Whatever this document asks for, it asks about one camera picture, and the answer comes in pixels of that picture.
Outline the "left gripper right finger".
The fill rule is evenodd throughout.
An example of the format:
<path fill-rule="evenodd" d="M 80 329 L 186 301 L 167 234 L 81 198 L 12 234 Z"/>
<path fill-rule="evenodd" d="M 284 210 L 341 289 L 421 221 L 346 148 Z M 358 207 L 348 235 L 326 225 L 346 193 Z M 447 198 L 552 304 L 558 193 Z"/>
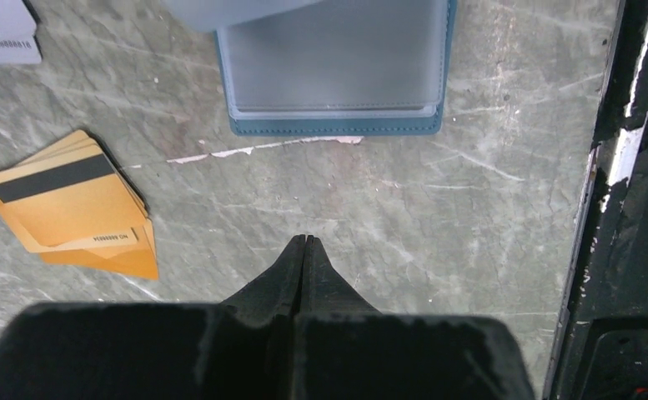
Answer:
<path fill-rule="evenodd" d="M 297 399 L 531 399 L 521 350 L 492 317 L 383 314 L 304 248 L 294 320 Z"/>

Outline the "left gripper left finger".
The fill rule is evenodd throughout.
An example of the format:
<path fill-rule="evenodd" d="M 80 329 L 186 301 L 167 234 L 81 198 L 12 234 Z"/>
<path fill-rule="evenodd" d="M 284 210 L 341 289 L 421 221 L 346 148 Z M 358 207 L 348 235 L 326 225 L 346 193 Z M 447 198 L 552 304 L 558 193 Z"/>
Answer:
<path fill-rule="evenodd" d="M 0 336 L 0 399 L 285 399 L 305 245 L 219 303 L 25 308 Z"/>

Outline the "orange credit cards stack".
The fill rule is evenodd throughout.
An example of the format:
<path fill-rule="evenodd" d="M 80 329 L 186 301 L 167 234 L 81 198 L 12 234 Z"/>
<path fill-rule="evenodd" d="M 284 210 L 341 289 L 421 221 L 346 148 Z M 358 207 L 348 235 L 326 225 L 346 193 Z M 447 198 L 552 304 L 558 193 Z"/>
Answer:
<path fill-rule="evenodd" d="M 45 263 L 159 277 L 146 204 L 83 130 L 0 171 L 0 217 Z"/>

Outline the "blue card holder wallet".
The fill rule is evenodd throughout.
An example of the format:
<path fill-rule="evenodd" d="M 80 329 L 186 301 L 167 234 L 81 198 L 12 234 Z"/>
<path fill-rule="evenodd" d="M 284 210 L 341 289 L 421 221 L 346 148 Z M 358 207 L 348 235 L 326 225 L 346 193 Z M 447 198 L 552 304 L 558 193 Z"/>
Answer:
<path fill-rule="evenodd" d="M 437 133 L 454 1 L 167 1 L 213 35 L 239 136 Z"/>

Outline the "silver grey card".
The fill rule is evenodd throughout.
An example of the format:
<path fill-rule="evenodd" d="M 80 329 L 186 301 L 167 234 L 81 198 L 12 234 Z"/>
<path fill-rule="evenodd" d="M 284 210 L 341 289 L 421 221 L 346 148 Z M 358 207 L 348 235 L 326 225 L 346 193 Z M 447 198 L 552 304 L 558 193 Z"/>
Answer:
<path fill-rule="evenodd" d="M 38 19 L 23 0 L 0 0 L 0 65 L 32 65 L 42 61 Z"/>

